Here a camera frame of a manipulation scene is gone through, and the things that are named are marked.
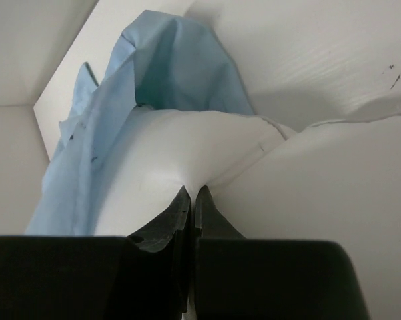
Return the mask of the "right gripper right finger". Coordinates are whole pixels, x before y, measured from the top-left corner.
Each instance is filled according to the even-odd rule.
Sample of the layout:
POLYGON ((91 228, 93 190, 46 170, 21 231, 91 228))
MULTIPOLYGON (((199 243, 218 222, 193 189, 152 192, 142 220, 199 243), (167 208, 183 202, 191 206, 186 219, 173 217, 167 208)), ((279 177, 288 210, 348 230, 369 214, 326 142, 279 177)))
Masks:
POLYGON ((246 319, 245 239, 200 189, 193 214, 194 304, 198 319, 246 319))

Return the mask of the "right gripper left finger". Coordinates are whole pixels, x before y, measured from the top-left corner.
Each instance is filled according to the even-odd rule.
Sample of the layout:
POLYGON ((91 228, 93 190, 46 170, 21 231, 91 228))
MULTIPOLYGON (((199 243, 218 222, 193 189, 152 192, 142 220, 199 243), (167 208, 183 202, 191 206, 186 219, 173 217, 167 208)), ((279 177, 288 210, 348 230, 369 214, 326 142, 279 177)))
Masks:
POLYGON ((131 262, 135 319, 180 319, 187 311, 191 198, 181 187, 169 206, 128 236, 136 244, 131 262))

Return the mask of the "white pillow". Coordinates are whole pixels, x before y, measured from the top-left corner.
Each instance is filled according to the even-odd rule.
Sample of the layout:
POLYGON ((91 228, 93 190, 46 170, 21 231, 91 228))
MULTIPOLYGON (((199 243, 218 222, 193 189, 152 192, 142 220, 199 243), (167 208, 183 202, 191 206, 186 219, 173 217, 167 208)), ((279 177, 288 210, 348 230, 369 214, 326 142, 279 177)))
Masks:
POLYGON ((401 114, 297 133, 263 117, 133 109, 101 167, 95 235, 129 235, 208 186, 256 238, 347 250, 373 319, 401 319, 401 114))

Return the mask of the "light blue pillowcase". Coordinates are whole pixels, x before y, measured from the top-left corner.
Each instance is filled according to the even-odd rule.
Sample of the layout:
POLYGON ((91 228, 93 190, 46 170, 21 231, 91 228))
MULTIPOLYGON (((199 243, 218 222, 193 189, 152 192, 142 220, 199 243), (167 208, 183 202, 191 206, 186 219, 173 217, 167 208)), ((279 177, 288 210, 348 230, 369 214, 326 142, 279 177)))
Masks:
POLYGON ((208 27, 143 11, 120 34, 102 81, 81 65, 27 235, 91 234, 99 174, 135 109, 254 113, 236 65, 208 27))

